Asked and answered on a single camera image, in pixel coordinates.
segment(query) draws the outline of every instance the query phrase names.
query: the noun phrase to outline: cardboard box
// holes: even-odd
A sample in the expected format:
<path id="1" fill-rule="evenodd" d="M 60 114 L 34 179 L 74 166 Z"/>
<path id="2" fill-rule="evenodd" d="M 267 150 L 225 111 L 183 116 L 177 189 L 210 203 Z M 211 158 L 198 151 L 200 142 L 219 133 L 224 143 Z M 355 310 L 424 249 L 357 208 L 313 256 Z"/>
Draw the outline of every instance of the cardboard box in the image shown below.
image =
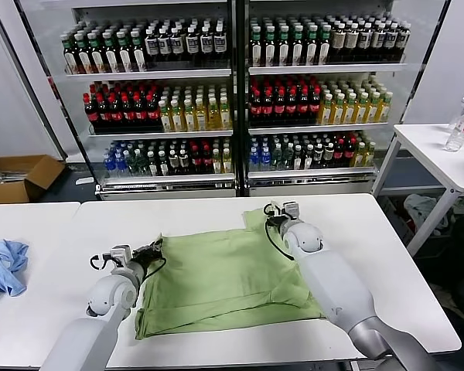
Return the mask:
<path id="1" fill-rule="evenodd" d="M 0 170 L 27 172 L 23 181 L 0 184 L 0 203 L 30 203 L 37 200 L 64 168 L 63 163 L 48 155 L 0 157 Z"/>

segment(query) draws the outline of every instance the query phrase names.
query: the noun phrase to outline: white wall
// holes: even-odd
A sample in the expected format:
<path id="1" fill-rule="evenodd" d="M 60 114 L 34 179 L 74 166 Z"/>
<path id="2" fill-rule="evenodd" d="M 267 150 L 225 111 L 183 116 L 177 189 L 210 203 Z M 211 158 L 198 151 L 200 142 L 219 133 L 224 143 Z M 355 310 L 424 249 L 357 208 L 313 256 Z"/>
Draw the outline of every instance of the white wall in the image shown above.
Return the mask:
<path id="1" fill-rule="evenodd" d="M 0 156 L 42 154 L 61 158 L 0 36 Z"/>

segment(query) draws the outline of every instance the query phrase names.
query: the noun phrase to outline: white table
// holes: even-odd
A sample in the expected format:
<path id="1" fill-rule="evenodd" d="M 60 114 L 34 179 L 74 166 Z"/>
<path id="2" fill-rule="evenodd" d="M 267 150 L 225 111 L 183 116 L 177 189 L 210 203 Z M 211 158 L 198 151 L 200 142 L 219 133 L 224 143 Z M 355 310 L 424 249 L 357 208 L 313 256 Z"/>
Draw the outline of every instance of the white table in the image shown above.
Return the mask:
<path id="1" fill-rule="evenodd" d="M 446 188 L 435 208 L 408 244 L 408 251 L 412 256 L 419 251 L 457 198 L 464 196 L 464 146 L 457 152 L 444 149 L 450 136 L 447 131 L 448 126 L 448 124 L 395 125 L 395 136 L 371 191 L 374 197 L 378 196 L 401 145 L 404 145 Z"/>
<path id="2" fill-rule="evenodd" d="M 243 228 L 242 212 L 272 198 L 172 199 L 84 203 L 39 274 L 0 344 L 0 368 L 38 368 L 63 327 L 81 316 L 87 294 L 109 271 L 89 258 L 117 244 L 133 248 L 164 235 Z M 459 337 L 392 226 L 369 194 L 274 197 L 296 200 L 301 217 L 317 225 L 373 292 L 377 313 L 410 332 L 429 352 L 461 347 Z M 138 308 L 142 294 L 138 299 Z M 220 332 L 158 335 L 135 340 L 135 313 L 119 327 L 111 369 L 266 365 L 363 358 L 349 337 L 326 320 L 263 325 Z"/>
<path id="3" fill-rule="evenodd" d="M 36 273 L 59 246 L 59 236 L 79 209 L 79 203 L 0 205 L 0 240 L 29 245 L 26 269 L 17 277 L 27 289 L 14 298 L 0 293 L 0 337 L 11 323 L 14 308 L 23 303 L 34 287 Z"/>

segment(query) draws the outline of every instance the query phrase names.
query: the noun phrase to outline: green cloth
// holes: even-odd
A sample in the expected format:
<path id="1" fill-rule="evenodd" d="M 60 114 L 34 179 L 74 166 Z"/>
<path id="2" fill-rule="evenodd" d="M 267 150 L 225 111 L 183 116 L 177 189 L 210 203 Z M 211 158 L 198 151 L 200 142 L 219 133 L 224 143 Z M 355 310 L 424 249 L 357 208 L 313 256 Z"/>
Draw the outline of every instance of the green cloth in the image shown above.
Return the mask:
<path id="1" fill-rule="evenodd" d="M 322 317 L 297 263 L 268 241 L 263 211 L 244 213 L 244 221 L 245 230 L 163 237 L 167 263 L 147 280 L 137 339 Z"/>

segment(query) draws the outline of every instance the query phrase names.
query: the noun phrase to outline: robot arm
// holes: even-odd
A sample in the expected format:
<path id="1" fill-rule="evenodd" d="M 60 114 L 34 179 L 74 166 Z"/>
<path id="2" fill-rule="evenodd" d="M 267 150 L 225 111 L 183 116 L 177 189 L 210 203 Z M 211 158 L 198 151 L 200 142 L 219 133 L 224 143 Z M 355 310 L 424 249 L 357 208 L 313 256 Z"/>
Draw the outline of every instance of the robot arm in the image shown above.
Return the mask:
<path id="1" fill-rule="evenodd" d="M 361 353 L 370 359 L 393 355 L 395 359 L 381 364 L 382 370 L 440 370 L 411 334 L 378 318 L 373 295 L 351 266 L 330 250 L 321 231 L 298 219 L 297 203 L 286 203 L 282 208 L 274 205 L 267 215 L 269 225 L 276 225 L 298 262 L 302 277 L 326 317 L 349 335 Z"/>

